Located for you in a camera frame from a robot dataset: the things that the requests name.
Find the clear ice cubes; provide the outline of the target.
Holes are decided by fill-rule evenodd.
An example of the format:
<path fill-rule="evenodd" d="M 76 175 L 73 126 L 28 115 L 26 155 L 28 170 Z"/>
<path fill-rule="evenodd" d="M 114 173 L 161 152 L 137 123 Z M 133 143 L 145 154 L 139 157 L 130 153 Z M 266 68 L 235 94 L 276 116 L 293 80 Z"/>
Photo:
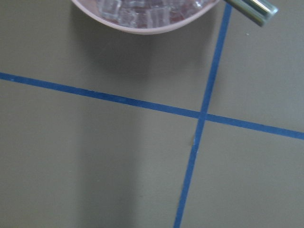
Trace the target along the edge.
<path fill-rule="evenodd" d="M 98 0 L 101 18 L 119 26 L 152 29 L 183 21 L 202 11 L 211 0 Z"/>

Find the pink bowl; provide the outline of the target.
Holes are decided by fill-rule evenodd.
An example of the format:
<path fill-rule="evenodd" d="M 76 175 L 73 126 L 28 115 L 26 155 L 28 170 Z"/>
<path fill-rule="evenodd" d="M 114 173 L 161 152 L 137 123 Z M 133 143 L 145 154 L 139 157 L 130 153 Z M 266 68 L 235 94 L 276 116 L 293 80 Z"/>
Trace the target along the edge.
<path fill-rule="evenodd" d="M 212 0 L 211 4 L 207 5 L 206 8 L 204 8 L 202 11 L 196 13 L 195 15 L 177 22 L 175 24 L 171 24 L 168 26 L 160 27 L 160 28 L 128 28 L 128 27 L 123 27 L 119 26 L 117 24 L 114 24 L 110 21 L 107 21 L 103 18 L 100 17 L 98 9 L 97 9 L 97 0 L 73 0 L 72 3 L 77 6 L 82 12 L 84 12 L 86 15 L 89 17 L 93 18 L 94 20 L 109 26 L 111 28 L 117 29 L 119 31 L 123 31 L 126 33 L 132 33 L 132 34 L 138 34 L 138 35 L 155 35 L 155 34 L 161 34 L 161 33 L 166 33 L 170 32 L 176 29 L 179 29 L 183 26 L 188 25 L 189 23 L 193 22 L 194 20 L 198 19 L 201 17 L 203 14 L 208 12 L 211 8 L 213 8 L 216 4 L 219 3 L 218 0 Z"/>

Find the metal ice scoop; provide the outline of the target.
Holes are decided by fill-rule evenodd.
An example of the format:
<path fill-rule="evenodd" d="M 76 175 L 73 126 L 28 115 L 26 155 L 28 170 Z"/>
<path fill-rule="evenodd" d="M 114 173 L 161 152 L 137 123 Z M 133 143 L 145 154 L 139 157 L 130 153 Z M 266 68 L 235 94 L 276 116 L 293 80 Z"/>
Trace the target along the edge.
<path fill-rule="evenodd" d="M 225 0 L 225 2 L 260 27 L 278 12 L 278 8 L 267 0 Z"/>

